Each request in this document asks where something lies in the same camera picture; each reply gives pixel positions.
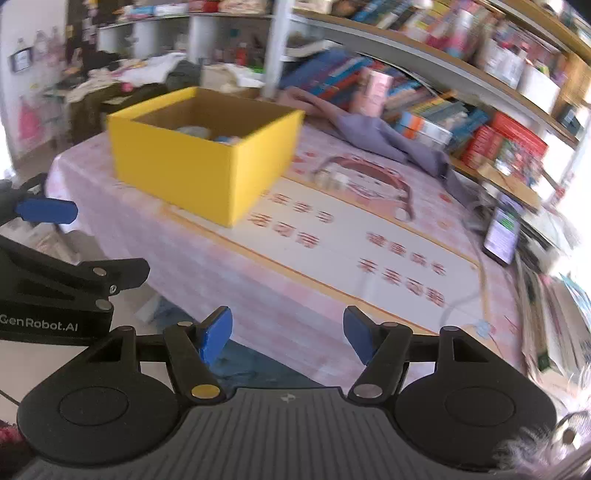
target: purple cloth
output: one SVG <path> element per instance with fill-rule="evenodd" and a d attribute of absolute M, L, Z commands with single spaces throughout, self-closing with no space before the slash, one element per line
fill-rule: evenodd
<path fill-rule="evenodd" d="M 449 164 L 449 157 L 416 140 L 402 136 L 381 118 L 358 113 L 344 113 L 334 124 L 336 131 L 327 131 L 361 150 L 367 150 L 400 163 L 412 163 L 438 178 L 446 191 L 464 207 L 476 200 L 460 181 Z"/>

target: tablecloth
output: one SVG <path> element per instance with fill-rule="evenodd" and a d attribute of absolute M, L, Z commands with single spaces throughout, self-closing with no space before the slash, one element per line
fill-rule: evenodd
<path fill-rule="evenodd" d="M 338 198 L 349 206 L 372 212 L 443 245 L 480 268 L 482 300 L 488 302 L 486 313 L 462 328 L 523 370 L 512 277 L 480 254 L 478 241 L 469 237 L 461 223 L 466 211 L 444 192 L 437 180 L 412 166 L 355 149 L 304 126 L 286 179 L 278 181 L 275 190 L 265 192 L 261 202 L 296 212 L 304 209 L 322 222 L 323 214 L 332 213 L 320 213 L 306 198 L 286 200 L 277 196 L 284 194 L 276 188 L 293 184 L 298 192 L 309 189 L 310 196 L 318 195 L 323 188 L 314 181 L 322 184 L 326 179 L 323 175 L 335 170 L 346 173 L 351 181 L 346 189 L 326 187 L 323 194 L 328 192 L 331 201 Z M 231 233 L 220 233 L 221 227 L 191 218 L 187 212 L 118 181 L 107 134 L 59 155 L 50 171 L 47 194 L 77 203 L 80 215 L 74 227 L 93 235 L 108 257 L 145 258 L 151 267 L 149 285 L 189 315 L 200 320 L 217 306 L 228 305 L 235 319 L 235 341 L 321 384 L 348 390 L 363 370 L 343 335 L 342 315 L 348 304 L 359 304 L 378 323 L 391 320 L 388 312 L 365 301 L 366 297 L 344 294 L 315 278 L 298 275 L 264 253 L 244 248 L 240 239 L 237 242 L 231 238 Z M 241 224 L 260 226 L 256 215 L 263 205 L 257 204 Z M 269 228 L 276 225 L 269 220 Z M 305 247 L 301 233 L 294 235 L 294 242 L 304 242 Z M 381 232 L 363 234 L 367 234 L 371 244 L 364 248 L 389 248 L 396 253 L 398 247 L 392 246 L 396 242 L 385 236 L 382 240 Z M 426 269 L 436 272 L 434 265 L 419 257 L 413 261 L 423 261 Z M 363 262 L 358 266 L 365 273 L 373 273 Z M 392 283 L 393 275 L 386 272 L 384 265 L 374 267 L 377 274 Z M 414 330 L 427 333 L 429 329 L 418 325 Z M 409 381 L 424 375 L 429 368 L 432 370 L 412 369 Z"/>

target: pink tablecloth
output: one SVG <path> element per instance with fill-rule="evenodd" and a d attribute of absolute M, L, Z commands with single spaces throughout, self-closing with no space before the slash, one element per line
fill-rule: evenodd
<path fill-rule="evenodd" d="M 343 157 L 392 165 L 392 175 L 402 182 L 396 183 L 398 190 L 405 184 L 413 193 L 412 215 L 403 202 L 392 211 L 392 217 L 481 262 L 489 313 L 487 319 L 474 323 L 470 333 L 493 345 L 505 360 L 522 370 L 512 280 L 503 268 L 475 251 L 476 244 L 469 241 L 460 223 L 465 211 L 435 179 L 413 167 L 387 163 L 309 127 L 303 129 L 287 176 L 305 183 L 324 159 Z M 333 163 L 339 168 L 350 167 L 340 160 Z M 359 206 L 365 202 L 370 210 L 387 218 L 387 192 L 379 198 L 366 197 L 366 193 L 361 186 L 346 192 L 343 199 Z M 108 257 L 145 258 L 151 267 L 150 286 L 192 317 L 202 319 L 217 306 L 228 305 L 235 319 L 234 340 L 324 385 L 347 390 L 362 371 L 363 365 L 342 333 L 347 299 L 329 296 L 309 282 L 282 275 L 228 248 L 223 239 L 180 221 L 162 200 L 117 181 L 106 134 L 56 158 L 47 194 L 77 203 L 80 216 L 75 227 L 93 235 Z M 425 369 L 411 370 L 409 380 L 424 373 Z"/>

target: open cardboard box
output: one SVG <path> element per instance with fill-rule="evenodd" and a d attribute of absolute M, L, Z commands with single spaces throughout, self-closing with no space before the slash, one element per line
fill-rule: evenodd
<path fill-rule="evenodd" d="M 223 226 L 232 226 L 290 165 L 304 113 L 191 87 L 108 117 L 118 179 Z M 175 131 L 206 127 L 210 138 Z"/>

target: table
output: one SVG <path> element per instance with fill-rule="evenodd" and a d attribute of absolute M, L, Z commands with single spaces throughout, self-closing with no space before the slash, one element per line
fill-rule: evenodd
<path fill-rule="evenodd" d="M 311 180 L 323 175 L 322 170 L 327 168 L 346 171 L 355 177 L 354 181 L 347 190 L 321 193 Z M 379 301 L 388 300 L 390 294 L 376 299 L 372 297 L 375 291 L 390 284 L 399 288 L 396 295 L 418 295 L 408 285 L 408 279 L 402 278 L 400 285 L 379 260 L 402 261 L 396 257 L 400 244 L 389 238 L 394 235 L 391 232 L 397 236 L 403 236 L 403 231 L 404 235 L 416 234 L 420 240 L 417 242 L 429 245 L 433 252 L 453 251 L 458 262 L 468 262 L 480 273 L 482 297 L 462 307 L 451 305 L 447 319 L 470 317 L 462 320 L 462 328 L 523 371 L 513 280 L 508 271 L 480 254 L 475 239 L 462 226 L 464 208 L 445 193 L 437 180 L 416 168 L 358 150 L 312 127 L 302 129 L 294 162 L 285 178 L 265 192 L 247 218 L 231 231 L 117 181 L 107 134 L 59 155 L 50 171 L 47 194 L 77 203 L 80 216 L 73 227 L 93 235 L 109 258 L 145 258 L 151 267 L 149 285 L 195 319 L 204 319 L 221 304 L 228 305 L 235 319 L 235 341 L 321 384 L 339 385 L 344 390 L 352 385 L 363 365 L 343 335 L 343 310 L 357 304 L 381 323 L 395 316 L 387 310 L 389 306 L 379 306 Z M 331 205 L 335 211 L 324 211 L 324 205 Z M 308 226 L 292 227 L 294 215 L 303 213 L 308 215 Z M 357 270 L 345 266 L 349 269 L 347 275 L 352 271 L 365 275 L 360 277 L 360 284 L 342 287 L 355 291 L 332 287 L 331 283 L 341 281 L 339 275 L 324 279 L 320 278 L 322 272 L 302 273 L 313 271 L 322 259 L 311 261 L 308 254 L 292 255 L 290 261 L 295 262 L 295 267 L 277 260 L 285 258 L 282 252 L 289 249 L 308 248 L 312 252 L 310 245 L 322 242 L 322 233 L 307 230 L 325 228 L 333 216 L 338 220 L 353 214 L 357 220 L 350 224 L 351 232 L 339 234 L 341 239 L 349 240 L 360 223 L 382 222 L 382 230 L 366 232 L 362 228 L 361 235 L 355 233 L 359 237 L 357 244 L 347 247 L 346 242 L 341 242 L 344 246 L 335 254 L 334 258 L 351 259 L 357 252 L 344 254 L 347 248 L 362 248 L 364 252 L 373 249 L 375 263 L 360 258 Z M 285 218 L 276 222 L 279 216 Z M 292 227 L 289 235 L 286 226 Z M 396 230 L 384 233 L 386 228 Z M 269 240 L 271 234 L 276 235 L 276 240 Z M 275 248 L 280 241 L 291 243 Z M 334 242 L 329 247 L 327 255 L 336 251 Z M 424 275 L 438 278 L 430 259 L 415 257 L 413 245 L 406 248 L 405 269 L 421 267 Z M 385 257 L 386 252 L 394 257 Z M 428 295 L 429 286 L 425 284 L 425 291 L 421 287 L 421 305 L 437 309 L 438 297 Z M 446 295 L 453 293 L 449 286 L 446 288 Z M 474 313 L 478 309 L 483 311 L 480 318 Z M 431 324 L 413 323 L 417 333 L 438 331 L 428 328 Z M 428 369 L 416 368 L 408 379 L 412 381 Z"/>

